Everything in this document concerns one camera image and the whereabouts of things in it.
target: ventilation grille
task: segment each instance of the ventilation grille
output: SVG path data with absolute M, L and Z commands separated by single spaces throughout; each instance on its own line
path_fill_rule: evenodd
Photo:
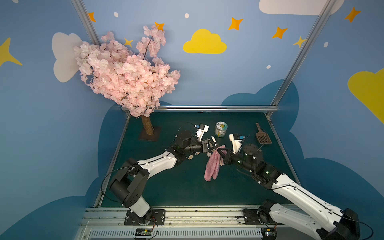
M 89 233 L 92 239 L 133 239 L 136 229 L 93 228 Z M 176 228 L 159 229 L 156 238 L 255 238 L 262 237 L 260 228 Z
M 100 238 L 132 238 L 135 231 L 133 230 L 104 230 L 94 229 L 90 231 L 88 239 L 100 239 Z
M 166 230 L 166 229 L 160 229 L 159 233 L 157 234 L 159 237 L 192 237 L 192 238 L 199 238 L 199 237 L 217 237 L 217 238 L 225 238 L 225 237 L 261 237 L 262 234 L 260 232 L 260 228 L 253 228 L 252 230 L 239 230 L 239 229 L 231 229 L 228 230 L 225 228 L 225 230 L 205 230 L 205 229 L 188 229 L 188 230 Z

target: artificial cherry blossom tree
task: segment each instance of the artificial cherry blossom tree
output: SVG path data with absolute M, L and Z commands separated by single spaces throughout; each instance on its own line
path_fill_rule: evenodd
M 166 43 L 165 32 L 154 25 L 152 29 L 144 26 L 144 34 L 147 37 L 136 46 L 138 54 L 116 41 L 112 32 L 101 37 L 101 46 L 83 42 L 74 51 L 81 80 L 94 93 L 128 108 L 132 116 L 141 116 L 146 133 L 153 135 L 149 115 L 160 106 L 160 97 L 175 90 L 180 71 L 169 72 L 169 64 L 157 57 Z M 146 59 L 148 52 L 155 66 Z

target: white cloud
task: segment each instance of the white cloud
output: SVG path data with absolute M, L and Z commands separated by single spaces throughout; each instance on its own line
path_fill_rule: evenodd
M 56 58 L 53 72 L 60 82 L 65 83 L 69 81 L 79 70 L 73 47 L 80 46 L 82 43 L 81 38 L 74 33 L 69 35 L 65 33 L 55 33 L 53 35 L 52 51 Z
M 319 15 L 327 0 L 260 0 L 259 9 L 267 14 Z M 331 14 L 343 5 L 337 0 Z

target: wooden tree trunk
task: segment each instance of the wooden tree trunk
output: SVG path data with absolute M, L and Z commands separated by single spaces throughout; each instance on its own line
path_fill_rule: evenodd
M 141 116 L 141 120 L 143 121 L 145 132 L 148 135 L 153 135 L 154 133 L 153 133 L 151 119 L 146 116 Z

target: cat litter scoop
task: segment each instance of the cat litter scoop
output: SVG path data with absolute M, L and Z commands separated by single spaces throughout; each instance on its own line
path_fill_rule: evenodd
M 256 133 L 257 141 L 260 144 L 271 144 L 272 143 L 271 139 L 269 138 L 266 132 L 263 132 L 263 129 L 260 127 L 258 122 L 256 123 L 256 126 L 258 129 L 258 132 Z

